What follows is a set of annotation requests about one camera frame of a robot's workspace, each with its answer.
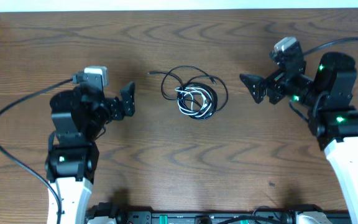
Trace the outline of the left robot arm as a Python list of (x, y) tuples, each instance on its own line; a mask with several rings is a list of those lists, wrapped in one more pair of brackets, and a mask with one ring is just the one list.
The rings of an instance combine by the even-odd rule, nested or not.
[(60, 214), (59, 223), (84, 223), (99, 159), (96, 140), (111, 121), (134, 115), (134, 93), (134, 82), (115, 98), (82, 83), (50, 100), (58, 144), (49, 147), (45, 170), (52, 187), (49, 196), (56, 195), (58, 201), (49, 204), (48, 223), (55, 222), (55, 213)]

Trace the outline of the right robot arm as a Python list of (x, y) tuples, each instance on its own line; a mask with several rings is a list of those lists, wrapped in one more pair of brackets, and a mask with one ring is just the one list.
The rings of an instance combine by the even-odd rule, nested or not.
[(303, 74), (305, 65), (299, 57), (267, 78), (239, 77), (256, 103), (267, 96), (275, 105), (287, 96), (308, 109), (308, 128), (334, 170), (351, 222), (358, 223), (358, 110), (351, 105), (356, 62), (344, 53), (325, 53), (314, 79)]

